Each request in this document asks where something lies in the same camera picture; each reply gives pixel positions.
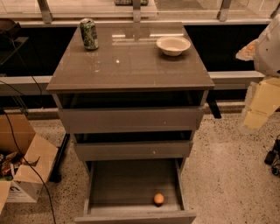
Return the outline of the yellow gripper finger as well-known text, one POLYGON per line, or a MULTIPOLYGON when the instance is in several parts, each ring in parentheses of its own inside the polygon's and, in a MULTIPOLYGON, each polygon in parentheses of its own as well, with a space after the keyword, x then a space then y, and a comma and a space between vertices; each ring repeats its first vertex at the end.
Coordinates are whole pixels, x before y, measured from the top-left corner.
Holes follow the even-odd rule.
POLYGON ((241 112, 239 131, 252 134, 258 131, 280 107, 280 79, 264 78, 259 83, 251 82, 241 112))
POLYGON ((257 40, 254 39, 250 43, 248 43, 246 46, 244 46, 236 55, 235 57, 238 60, 244 60, 249 61, 253 60, 255 57, 255 51, 256 51, 256 44, 257 40))

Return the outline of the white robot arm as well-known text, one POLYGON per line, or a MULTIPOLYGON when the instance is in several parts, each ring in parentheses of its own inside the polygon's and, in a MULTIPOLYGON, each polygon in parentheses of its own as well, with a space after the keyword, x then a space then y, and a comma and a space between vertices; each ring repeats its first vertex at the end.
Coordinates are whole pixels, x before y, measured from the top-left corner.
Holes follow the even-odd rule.
POLYGON ((241 112, 239 131, 251 134, 280 108, 280 15, 274 16, 259 37, 244 46, 235 57, 252 60, 255 70, 264 75, 262 81, 250 83, 241 112))

